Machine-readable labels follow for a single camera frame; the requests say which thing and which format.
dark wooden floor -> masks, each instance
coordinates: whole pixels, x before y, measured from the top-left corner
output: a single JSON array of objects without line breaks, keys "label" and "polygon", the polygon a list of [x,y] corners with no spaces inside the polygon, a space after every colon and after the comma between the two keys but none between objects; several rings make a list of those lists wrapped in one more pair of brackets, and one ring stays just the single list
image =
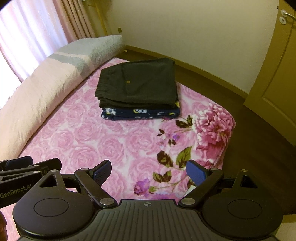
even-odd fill
[{"label": "dark wooden floor", "polygon": [[[118,57],[128,61],[154,59],[131,50]],[[225,176],[235,177],[240,169],[251,171],[280,203],[284,214],[296,213],[296,148],[246,108],[239,95],[190,70],[175,69],[176,81],[220,104],[236,121],[224,158]]]}]

pink floral bedsheet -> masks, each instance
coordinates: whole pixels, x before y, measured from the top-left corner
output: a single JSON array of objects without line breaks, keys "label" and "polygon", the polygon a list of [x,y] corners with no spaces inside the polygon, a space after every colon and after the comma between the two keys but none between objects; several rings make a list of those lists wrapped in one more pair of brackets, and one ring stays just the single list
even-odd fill
[{"label": "pink floral bedsheet", "polygon": [[[101,118],[94,96],[103,68],[126,62],[113,58],[82,82],[52,113],[20,156],[34,163],[58,157],[61,173],[93,168],[105,159],[112,173],[102,188],[120,199],[175,199],[192,185],[186,162],[222,168],[223,154],[235,127],[227,110],[178,84],[178,119],[111,121]],[[14,205],[1,211],[9,240],[19,235],[12,218]]]}]

door handle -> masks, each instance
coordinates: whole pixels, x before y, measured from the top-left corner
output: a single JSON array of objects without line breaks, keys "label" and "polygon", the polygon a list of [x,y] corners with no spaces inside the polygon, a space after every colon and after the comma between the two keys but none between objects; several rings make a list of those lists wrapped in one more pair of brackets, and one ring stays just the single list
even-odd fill
[{"label": "door handle", "polygon": [[281,10],[281,15],[285,18],[289,16],[293,20],[296,20],[296,17],[294,17],[292,14],[287,13],[286,10],[284,10],[284,9]]}]

wooden door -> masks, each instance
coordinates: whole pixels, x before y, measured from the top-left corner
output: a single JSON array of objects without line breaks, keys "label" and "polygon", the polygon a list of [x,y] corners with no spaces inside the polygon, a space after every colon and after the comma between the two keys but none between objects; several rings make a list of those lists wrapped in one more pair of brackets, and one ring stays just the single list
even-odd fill
[{"label": "wooden door", "polygon": [[282,9],[295,16],[280,0],[268,52],[244,105],[296,145],[296,22],[288,16],[281,24]]}]

hand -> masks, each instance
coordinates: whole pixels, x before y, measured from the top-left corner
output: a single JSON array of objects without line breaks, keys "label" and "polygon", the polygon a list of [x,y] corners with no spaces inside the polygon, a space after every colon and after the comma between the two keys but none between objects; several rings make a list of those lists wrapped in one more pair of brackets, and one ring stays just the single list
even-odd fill
[{"label": "hand", "polygon": [[3,213],[0,211],[0,241],[7,241],[7,231],[6,231],[6,219]]}]

